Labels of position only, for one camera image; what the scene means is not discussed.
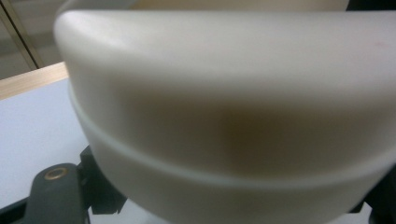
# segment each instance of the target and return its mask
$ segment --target white table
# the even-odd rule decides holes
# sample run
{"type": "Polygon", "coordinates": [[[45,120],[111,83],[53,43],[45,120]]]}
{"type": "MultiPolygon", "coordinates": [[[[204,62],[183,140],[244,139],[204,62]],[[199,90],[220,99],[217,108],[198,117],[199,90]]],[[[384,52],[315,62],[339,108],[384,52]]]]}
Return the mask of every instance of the white table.
{"type": "MultiPolygon", "coordinates": [[[[58,163],[79,163],[79,153],[88,142],[70,105],[67,82],[56,81],[0,101],[0,208],[27,197],[40,171],[58,163]]],[[[343,215],[328,224],[366,224],[369,213],[364,206],[360,214],[343,215]]],[[[91,221],[167,223],[131,201],[120,214],[91,215],[91,221]]]]}

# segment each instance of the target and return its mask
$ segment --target white plastic container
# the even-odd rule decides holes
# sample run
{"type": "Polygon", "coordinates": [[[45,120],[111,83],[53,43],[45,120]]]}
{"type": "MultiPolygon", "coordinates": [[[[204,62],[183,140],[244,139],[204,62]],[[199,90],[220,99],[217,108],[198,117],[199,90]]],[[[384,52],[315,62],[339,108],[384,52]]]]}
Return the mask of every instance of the white plastic container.
{"type": "Polygon", "coordinates": [[[176,223],[318,224],[395,159],[396,13],[70,11],[55,25],[107,178],[176,223]]]}

